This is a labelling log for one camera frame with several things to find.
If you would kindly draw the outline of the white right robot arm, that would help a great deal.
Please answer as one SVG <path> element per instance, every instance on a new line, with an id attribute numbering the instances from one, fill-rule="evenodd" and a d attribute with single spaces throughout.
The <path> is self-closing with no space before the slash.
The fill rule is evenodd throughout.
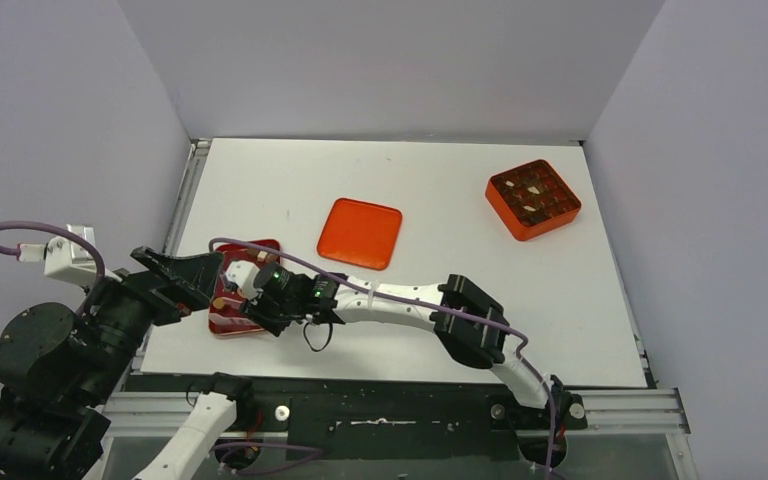
<path id="1" fill-rule="evenodd" d="M 241 314 L 274 336 L 292 324 L 333 329 L 375 322 L 418 329 L 434 335 L 454 362 L 492 373 L 530 424 L 550 425 L 559 436 L 586 419 L 582 401 L 526 359 L 528 336 L 464 276 L 452 274 L 439 284 L 379 284 L 322 270 L 307 276 L 277 262 L 234 262 L 225 278 L 243 298 Z"/>

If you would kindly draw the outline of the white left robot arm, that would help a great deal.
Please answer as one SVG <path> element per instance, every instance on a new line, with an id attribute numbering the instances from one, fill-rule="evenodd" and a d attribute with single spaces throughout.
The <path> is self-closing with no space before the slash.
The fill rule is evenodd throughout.
<path id="1" fill-rule="evenodd" d="M 151 326 L 209 307 L 219 252 L 139 247 L 136 273 L 105 278 L 79 311 L 55 302 L 15 316 L 0 338 L 0 479 L 81 479 L 103 453 L 107 402 Z"/>

